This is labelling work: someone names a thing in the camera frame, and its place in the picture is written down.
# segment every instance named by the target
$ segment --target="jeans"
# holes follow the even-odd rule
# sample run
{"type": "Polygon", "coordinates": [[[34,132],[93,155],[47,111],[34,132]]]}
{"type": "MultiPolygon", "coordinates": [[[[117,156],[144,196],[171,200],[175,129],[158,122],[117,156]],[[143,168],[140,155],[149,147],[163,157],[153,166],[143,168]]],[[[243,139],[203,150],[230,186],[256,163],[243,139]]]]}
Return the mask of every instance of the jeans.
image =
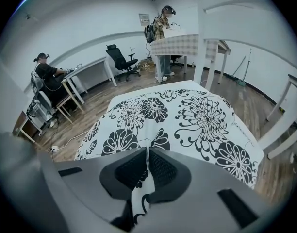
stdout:
{"type": "Polygon", "coordinates": [[[170,58],[171,55],[160,55],[158,56],[160,62],[160,73],[163,77],[164,75],[170,74],[170,58]]]}

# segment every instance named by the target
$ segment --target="backpack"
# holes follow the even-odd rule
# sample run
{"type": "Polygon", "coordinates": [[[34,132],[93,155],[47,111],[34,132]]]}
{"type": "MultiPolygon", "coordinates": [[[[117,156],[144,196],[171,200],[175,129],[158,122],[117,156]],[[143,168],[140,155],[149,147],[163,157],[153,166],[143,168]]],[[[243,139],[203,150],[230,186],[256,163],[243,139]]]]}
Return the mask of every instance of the backpack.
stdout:
{"type": "Polygon", "coordinates": [[[145,38],[146,38],[146,40],[147,40],[148,43],[153,42],[154,41],[154,38],[155,38],[155,34],[156,34],[156,32],[154,30],[155,19],[153,20],[153,22],[150,25],[147,25],[144,28],[144,35],[145,35],[145,38]]]}

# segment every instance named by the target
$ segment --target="power strip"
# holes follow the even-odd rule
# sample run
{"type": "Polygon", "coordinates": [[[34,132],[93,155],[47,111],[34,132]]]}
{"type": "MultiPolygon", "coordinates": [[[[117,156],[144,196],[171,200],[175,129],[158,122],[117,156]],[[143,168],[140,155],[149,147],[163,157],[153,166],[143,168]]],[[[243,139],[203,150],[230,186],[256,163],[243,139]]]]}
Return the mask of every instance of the power strip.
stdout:
{"type": "Polygon", "coordinates": [[[50,151],[53,153],[58,152],[59,147],[58,146],[51,146],[50,151]]]}

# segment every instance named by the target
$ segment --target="black and white floral blanket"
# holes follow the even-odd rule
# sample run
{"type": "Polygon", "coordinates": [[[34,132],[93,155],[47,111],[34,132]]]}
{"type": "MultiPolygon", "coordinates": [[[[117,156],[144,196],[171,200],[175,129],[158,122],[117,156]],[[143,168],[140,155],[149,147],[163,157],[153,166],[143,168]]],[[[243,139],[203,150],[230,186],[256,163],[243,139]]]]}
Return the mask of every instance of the black and white floral blanket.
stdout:
{"type": "MultiPolygon", "coordinates": [[[[264,156],[230,103],[199,86],[198,90],[155,91],[120,101],[93,125],[75,159],[150,146],[218,165],[252,189],[264,156]]],[[[132,192],[135,223],[147,212],[152,192],[154,181],[147,168],[132,192]]]]}

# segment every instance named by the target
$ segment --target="person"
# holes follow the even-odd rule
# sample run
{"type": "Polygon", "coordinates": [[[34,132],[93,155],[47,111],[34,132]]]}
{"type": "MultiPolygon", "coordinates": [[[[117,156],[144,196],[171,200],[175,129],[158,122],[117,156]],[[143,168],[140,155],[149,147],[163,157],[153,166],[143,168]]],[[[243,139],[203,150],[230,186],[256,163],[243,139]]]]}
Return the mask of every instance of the person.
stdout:
{"type": "Polygon", "coordinates": [[[52,106],[55,107],[64,97],[68,95],[67,91],[61,84],[66,71],[48,65],[46,63],[47,56],[44,53],[40,53],[38,57],[34,59],[34,62],[37,62],[35,71],[45,84],[43,91],[51,101],[52,106]]]}
{"type": "MultiPolygon", "coordinates": [[[[174,9],[172,9],[169,5],[166,5],[162,9],[162,13],[155,18],[153,23],[153,27],[155,30],[154,41],[165,38],[163,28],[167,28],[167,29],[170,28],[170,25],[168,23],[168,18],[171,18],[172,14],[175,14],[174,9]]],[[[174,76],[174,72],[171,72],[170,70],[171,55],[159,55],[158,58],[160,62],[160,70],[161,70],[163,81],[166,80],[166,78],[164,78],[164,75],[174,76]]],[[[156,79],[158,79],[157,70],[155,72],[155,77],[156,79]]]]}

